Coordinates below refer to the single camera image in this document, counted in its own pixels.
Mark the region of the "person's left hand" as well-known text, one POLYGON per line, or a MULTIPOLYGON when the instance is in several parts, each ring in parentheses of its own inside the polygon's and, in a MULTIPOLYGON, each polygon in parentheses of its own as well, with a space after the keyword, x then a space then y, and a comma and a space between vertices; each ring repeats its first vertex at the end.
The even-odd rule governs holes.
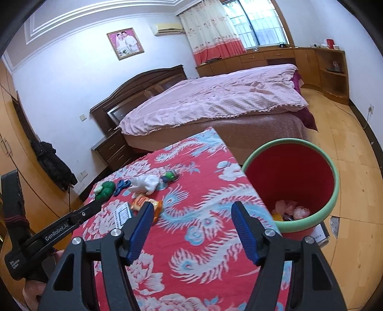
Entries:
POLYGON ((39 302, 37 296, 41 296, 45 290, 46 283, 30 280, 25 281, 22 290, 23 298, 29 310, 37 311, 39 302))

